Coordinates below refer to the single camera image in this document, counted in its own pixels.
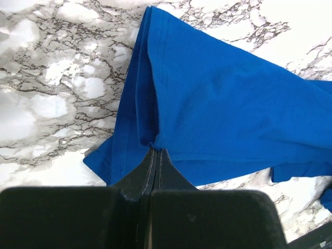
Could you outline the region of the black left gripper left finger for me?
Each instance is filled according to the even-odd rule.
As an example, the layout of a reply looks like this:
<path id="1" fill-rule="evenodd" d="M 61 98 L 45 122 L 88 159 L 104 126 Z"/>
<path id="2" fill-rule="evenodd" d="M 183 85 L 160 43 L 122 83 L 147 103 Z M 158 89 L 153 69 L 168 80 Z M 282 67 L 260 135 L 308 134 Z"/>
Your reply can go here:
<path id="1" fill-rule="evenodd" d="M 148 248 L 157 156 L 108 187 L 5 189 L 1 248 Z"/>

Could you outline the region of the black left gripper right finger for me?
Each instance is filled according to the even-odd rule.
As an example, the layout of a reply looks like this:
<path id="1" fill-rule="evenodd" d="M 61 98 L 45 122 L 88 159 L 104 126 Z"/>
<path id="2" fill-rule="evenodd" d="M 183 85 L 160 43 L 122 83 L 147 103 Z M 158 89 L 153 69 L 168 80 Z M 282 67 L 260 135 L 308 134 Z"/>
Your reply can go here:
<path id="1" fill-rule="evenodd" d="M 198 190 L 158 152 L 150 248 L 286 248 L 272 200 L 257 190 Z"/>

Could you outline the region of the blue t shirt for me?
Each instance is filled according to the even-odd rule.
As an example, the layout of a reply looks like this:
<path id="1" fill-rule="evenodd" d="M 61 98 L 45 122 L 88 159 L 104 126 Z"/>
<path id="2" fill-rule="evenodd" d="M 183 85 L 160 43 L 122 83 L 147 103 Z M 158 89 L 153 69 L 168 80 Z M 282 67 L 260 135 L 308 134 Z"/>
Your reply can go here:
<path id="1" fill-rule="evenodd" d="M 196 186 L 270 168 L 331 175 L 331 82 L 306 80 L 147 7 L 114 134 L 84 163 L 111 185 L 167 149 Z"/>

